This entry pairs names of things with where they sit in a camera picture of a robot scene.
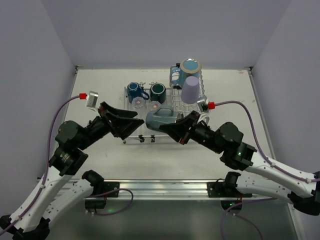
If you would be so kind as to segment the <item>grey blue mug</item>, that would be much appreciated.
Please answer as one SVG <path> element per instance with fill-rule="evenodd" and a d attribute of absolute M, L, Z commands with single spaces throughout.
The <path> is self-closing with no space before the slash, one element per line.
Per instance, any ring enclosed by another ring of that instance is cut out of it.
<path fill-rule="evenodd" d="M 182 112 L 175 111 L 172 105 L 161 105 L 155 112 L 148 112 L 145 118 L 149 130 L 160 132 L 160 126 L 175 123 L 184 117 Z"/>

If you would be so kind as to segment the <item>lavender plastic cup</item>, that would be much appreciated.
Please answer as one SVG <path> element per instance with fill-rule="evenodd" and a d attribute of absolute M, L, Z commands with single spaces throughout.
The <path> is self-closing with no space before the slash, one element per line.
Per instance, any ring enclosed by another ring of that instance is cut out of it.
<path fill-rule="evenodd" d="M 195 76 L 189 76 L 184 81 L 181 92 L 181 100 L 186 104 L 194 104 L 198 101 L 200 94 L 200 82 Z"/>

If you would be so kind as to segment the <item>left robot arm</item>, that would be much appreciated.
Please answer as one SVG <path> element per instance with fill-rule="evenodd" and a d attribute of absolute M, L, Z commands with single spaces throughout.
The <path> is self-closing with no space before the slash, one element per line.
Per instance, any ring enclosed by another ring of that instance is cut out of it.
<path fill-rule="evenodd" d="M 104 190 L 104 178 L 93 170 L 86 171 L 81 180 L 57 197 L 63 186 L 78 172 L 88 155 L 83 151 L 111 133 L 125 140 L 144 120 L 137 112 L 113 108 L 102 102 L 98 116 L 83 127 L 75 121 L 63 122 L 55 137 L 58 147 L 48 162 L 43 177 L 24 203 L 11 215 L 0 218 L 1 228 L 14 240 L 44 240 L 50 226 L 64 211 L 91 195 Z"/>

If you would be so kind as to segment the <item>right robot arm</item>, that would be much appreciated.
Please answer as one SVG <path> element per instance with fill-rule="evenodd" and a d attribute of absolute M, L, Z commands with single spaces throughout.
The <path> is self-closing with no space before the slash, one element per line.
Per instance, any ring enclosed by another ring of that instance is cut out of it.
<path fill-rule="evenodd" d="M 304 214 L 320 214 L 320 184 L 315 181 L 319 172 L 303 172 L 264 157 L 255 147 L 242 141 L 243 133 L 232 122 L 212 130 L 199 118 L 200 114 L 192 111 L 159 129 L 181 145 L 193 140 L 221 154 L 220 160 L 231 171 L 222 183 L 213 186 L 215 191 L 228 197 L 250 194 L 271 197 L 292 204 Z"/>

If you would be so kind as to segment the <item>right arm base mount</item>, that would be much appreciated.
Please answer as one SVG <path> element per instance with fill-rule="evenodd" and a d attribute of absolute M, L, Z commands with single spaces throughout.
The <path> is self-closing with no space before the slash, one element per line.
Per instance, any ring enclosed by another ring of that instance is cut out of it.
<path fill-rule="evenodd" d="M 222 178 L 207 182 L 206 190 L 209 198 L 220 199 L 220 205 L 223 210 L 227 210 L 242 202 L 242 197 L 238 192 L 232 192 L 225 189 L 224 180 Z"/>

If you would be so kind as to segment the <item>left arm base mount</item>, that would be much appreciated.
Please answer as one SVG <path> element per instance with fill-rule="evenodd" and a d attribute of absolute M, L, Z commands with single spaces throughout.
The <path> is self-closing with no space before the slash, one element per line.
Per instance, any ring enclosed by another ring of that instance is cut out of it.
<path fill-rule="evenodd" d="M 104 181 L 100 183 L 98 187 L 94 187 L 92 195 L 100 195 L 112 190 L 120 188 L 120 183 L 118 181 Z M 104 196 L 99 196 L 97 199 L 86 198 L 84 202 L 84 207 L 88 211 L 94 211 L 97 213 L 97 210 L 103 210 L 106 207 L 108 198 L 117 198 L 119 192 L 113 192 Z"/>

